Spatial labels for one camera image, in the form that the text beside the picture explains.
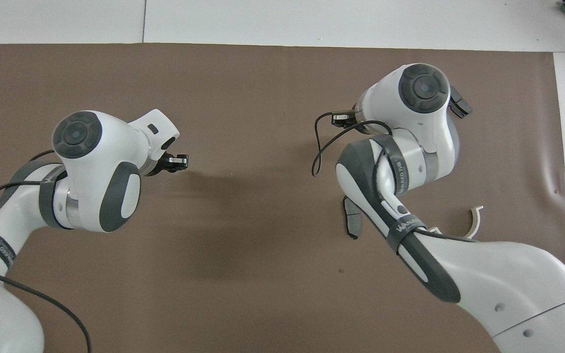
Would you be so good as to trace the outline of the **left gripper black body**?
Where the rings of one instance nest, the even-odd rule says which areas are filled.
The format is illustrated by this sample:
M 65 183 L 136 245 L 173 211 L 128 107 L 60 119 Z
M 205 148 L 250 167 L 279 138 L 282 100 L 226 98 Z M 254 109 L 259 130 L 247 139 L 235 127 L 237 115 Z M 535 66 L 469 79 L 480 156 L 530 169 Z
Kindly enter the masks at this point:
M 159 174 L 164 170 L 166 155 L 162 154 L 159 159 L 146 159 L 144 165 L 141 166 L 141 175 L 150 177 Z

